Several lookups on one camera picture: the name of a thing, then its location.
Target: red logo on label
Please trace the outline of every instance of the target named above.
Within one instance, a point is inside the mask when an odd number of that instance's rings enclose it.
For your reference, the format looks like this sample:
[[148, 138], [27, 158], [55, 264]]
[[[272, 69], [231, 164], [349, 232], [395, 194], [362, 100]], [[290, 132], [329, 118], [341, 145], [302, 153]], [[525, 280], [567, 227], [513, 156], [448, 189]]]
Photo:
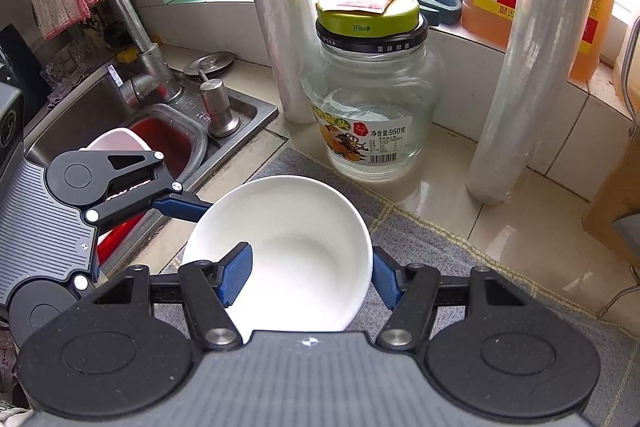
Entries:
[[356, 122], [353, 124], [353, 133], [358, 136], [367, 136], [369, 134], [369, 129], [362, 122]]

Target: metal bolt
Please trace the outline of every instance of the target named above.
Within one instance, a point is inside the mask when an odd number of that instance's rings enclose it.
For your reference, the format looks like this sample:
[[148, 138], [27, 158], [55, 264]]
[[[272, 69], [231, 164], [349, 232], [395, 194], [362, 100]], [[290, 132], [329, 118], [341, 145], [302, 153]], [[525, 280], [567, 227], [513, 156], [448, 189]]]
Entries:
[[84, 214], [84, 217], [86, 218], [87, 221], [89, 221], [89, 223], [95, 223], [96, 221], [98, 221], [98, 219], [100, 219], [98, 212], [93, 209], [86, 211], [86, 214]]
[[407, 330], [386, 330], [382, 333], [382, 340], [389, 346], [406, 346], [411, 338], [411, 333]]
[[228, 328], [212, 328], [204, 335], [205, 339], [216, 346], [227, 346], [235, 341], [237, 337], [238, 334]]
[[315, 337], [307, 337], [306, 339], [302, 339], [300, 341], [300, 344], [306, 347], [314, 347], [314, 346], [317, 346], [319, 343], [320, 341]]
[[84, 291], [89, 288], [89, 281], [84, 275], [76, 275], [74, 277], [74, 286], [80, 291]]

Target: black lid rim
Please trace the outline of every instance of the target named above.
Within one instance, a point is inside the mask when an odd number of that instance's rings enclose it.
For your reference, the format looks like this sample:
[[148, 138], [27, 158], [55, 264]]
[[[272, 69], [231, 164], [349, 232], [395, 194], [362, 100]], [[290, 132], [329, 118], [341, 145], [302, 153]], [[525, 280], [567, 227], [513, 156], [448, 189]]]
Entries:
[[422, 14], [419, 14], [418, 25], [410, 32], [379, 38], [347, 37], [329, 31], [316, 21], [316, 32], [323, 44], [347, 52], [374, 55], [415, 48], [426, 40], [428, 31], [429, 24]]

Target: faucet spout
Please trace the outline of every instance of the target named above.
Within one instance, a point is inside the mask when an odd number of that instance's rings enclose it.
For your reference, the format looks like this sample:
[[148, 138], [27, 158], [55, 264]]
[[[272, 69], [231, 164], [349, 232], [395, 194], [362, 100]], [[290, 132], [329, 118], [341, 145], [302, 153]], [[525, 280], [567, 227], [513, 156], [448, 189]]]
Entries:
[[[158, 93], [165, 103], [178, 98], [182, 93], [182, 86], [175, 81], [158, 45], [151, 42], [131, 2], [129, 0], [111, 0], [111, 2], [131, 39], [140, 50], [140, 60], [145, 67], [144, 73], [131, 79], [131, 86], [127, 87], [127, 92], [133, 91], [138, 101], [142, 101], [152, 92]], [[131, 96], [126, 96], [126, 99], [129, 105], [137, 103]]]

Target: gray mat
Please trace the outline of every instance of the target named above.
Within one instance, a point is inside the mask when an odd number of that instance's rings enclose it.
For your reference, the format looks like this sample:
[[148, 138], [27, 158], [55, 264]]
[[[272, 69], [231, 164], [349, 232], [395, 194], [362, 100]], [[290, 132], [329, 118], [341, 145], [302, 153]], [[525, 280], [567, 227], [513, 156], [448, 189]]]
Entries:
[[[372, 243], [384, 248], [401, 264], [411, 261], [425, 263], [438, 268], [443, 275], [462, 276], [468, 276], [472, 267], [484, 264], [508, 277], [580, 330], [596, 346], [602, 361], [602, 372], [584, 412], [585, 416], [594, 425], [603, 427], [633, 427], [640, 421], [639, 339], [616, 325], [596, 320], [590, 312], [497, 264], [466, 240], [393, 206], [292, 148], [285, 148], [254, 178], [277, 174], [307, 176], [339, 190], [362, 214], [369, 227]], [[182, 251], [163, 272], [176, 272], [181, 259]], [[371, 286], [362, 308], [348, 329], [365, 330], [375, 338], [389, 314]], [[463, 316], [462, 308], [440, 308], [433, 333]], [[180, 305], [157, 305], [156, 317], [188, 335]]]

